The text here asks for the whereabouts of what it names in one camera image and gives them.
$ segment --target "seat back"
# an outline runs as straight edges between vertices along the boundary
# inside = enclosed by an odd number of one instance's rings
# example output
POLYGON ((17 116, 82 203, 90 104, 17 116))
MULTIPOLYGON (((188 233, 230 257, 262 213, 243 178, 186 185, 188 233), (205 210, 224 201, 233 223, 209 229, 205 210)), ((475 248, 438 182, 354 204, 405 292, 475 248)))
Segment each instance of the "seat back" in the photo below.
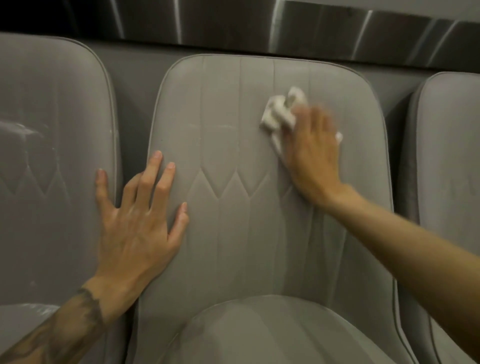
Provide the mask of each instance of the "seat back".
POLYGON ((130 346, 135 363, 156 363, 202 310, 268 294, 321 303, 398 364, 411 363, 397 327, 392 276, 298 195, 259 128, 268 98, 293 85, 337 116, 344 134, 342 179, 392 208, 384 120, 360 75, 314 61, 229 55, 180 60, 160 87, 149 151, 162 150, 164 165, 175 161, 168 213, 173 219, 187 201, 191 222, 179 254, 139 300, 130 346))
MULTIPOLYGON (((0 34, 0 352, 94 273, 95 169, 120 191, 114 93, 99 59, 66 39, 0 34)), ((89 353, 102 363, 106 340, 89 353)))
MULTIPOLYGON (((480 76, 439 73, 413 95, 398 179, 398 212, 480 254, 480 76)), ((402 326, 421 363, 473 363, 400 288, 402 326)))

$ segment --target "tattooed forearm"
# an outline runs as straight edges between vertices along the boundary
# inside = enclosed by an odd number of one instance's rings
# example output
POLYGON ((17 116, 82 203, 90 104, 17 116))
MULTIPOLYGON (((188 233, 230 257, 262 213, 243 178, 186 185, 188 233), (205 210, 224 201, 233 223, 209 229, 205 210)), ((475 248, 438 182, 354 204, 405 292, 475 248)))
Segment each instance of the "tattooed forearm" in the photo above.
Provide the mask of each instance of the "tattooed forearm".
POLYGON ((99 300, 81 288, 52 317, 0 355, 0 364, 76 363, 105 329, 99 300))

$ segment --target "rag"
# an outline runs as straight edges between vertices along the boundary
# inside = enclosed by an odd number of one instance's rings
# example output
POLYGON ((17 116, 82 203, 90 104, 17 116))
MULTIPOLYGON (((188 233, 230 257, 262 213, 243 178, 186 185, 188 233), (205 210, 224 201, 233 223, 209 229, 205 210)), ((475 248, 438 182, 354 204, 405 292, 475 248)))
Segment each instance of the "rag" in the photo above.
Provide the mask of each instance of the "rag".
MULTIPOLYGON (((298 87, 291 87, 287 96, 277 95, 268 99, 260 126, 270 132, 270 139, 273 147, 282 161, 284 159, 282 126, 293 130, 295 128, 295 116, 291 113, 295 105, 308 105, 305 93, 298 87)), ((337 132, 335 135, 337 142, 343 139, 343 135, 337 132)))

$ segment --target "metal panel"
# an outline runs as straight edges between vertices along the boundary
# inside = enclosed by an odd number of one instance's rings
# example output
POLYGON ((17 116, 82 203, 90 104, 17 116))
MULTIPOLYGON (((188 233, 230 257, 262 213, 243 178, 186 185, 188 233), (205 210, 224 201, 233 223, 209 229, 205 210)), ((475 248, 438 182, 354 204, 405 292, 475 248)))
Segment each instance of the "metal panel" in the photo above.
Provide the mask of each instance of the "metal panel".
POLYGON ((480 72, 479 23, 288 0, 100 0, 93 18, 107 40, 480 72))

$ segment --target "seat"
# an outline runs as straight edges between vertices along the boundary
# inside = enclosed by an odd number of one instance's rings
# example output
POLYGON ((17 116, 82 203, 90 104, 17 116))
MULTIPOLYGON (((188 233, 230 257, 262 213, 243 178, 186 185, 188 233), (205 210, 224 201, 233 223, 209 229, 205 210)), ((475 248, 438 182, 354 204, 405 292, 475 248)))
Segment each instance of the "seat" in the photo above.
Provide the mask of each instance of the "seat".
MULTIPOLYGON (((66 39, 0 33, 0 352, 95 272, 95 169, 121 190, 115 98, 95 54, 66 39)), ((121 322, 85 363, 120 363, 121 322)))
MULTIPOLYGON (((398 179, 400 214, 480 254, 480 76, 438 73, 412 97, 398 179)), ((472 364, 411 294, 399 289, 402 326, 420 364, 472 364)))
POLYGON ((191 222, 139 299, 127 362, 415 363, 392 276, 298 195, 259 129, 268 98, 292 85, 339 119, 343 180, 392 208, 384 120, 360 75, 315 61, 180 60, 160 87, 149 152, 175 161, 168 214, 187 201, 191 222))

